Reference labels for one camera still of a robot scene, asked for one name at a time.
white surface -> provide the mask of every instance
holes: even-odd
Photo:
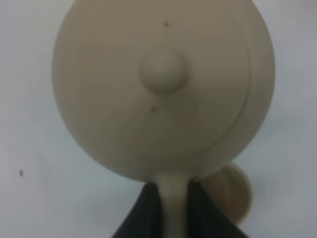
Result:
[[[91,160],[58,114],[51,62],[72,0],[0,1],[0,237],[110,237],[141,184]],[[252,238],[317,234],[317,1],[257,0],[276,55],[276,90],[236,160],[254,206]]]

white background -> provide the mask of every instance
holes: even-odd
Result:
[[[110,237],[142,186],[90,159],[57,111],[53,45],[72,3],[0,0],[1,238]],[[236,159],[254,189],[241,228],[252,238],[316,237],[317,1],[255,3],[277,81],[263,127]]]

beige teapot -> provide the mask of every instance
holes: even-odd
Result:
[[[251,0],[76,0],[53,59],[68,129],[103,166],[158,185],[169,238],[186,236],[188,182],[260,128],[274,77]]]

teapot lid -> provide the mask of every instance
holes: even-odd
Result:
[[[53,83],[68,128],[106,167],[206,174],[259,129],[274,56],[248,0],[77,0]]]

ceramic teapot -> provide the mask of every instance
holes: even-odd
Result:
[[[76,0],[53,59],[68,129],[103,166],[157,184],[165,237],[186,236],[189,181],[252,140],[274,74],[251,0]]]

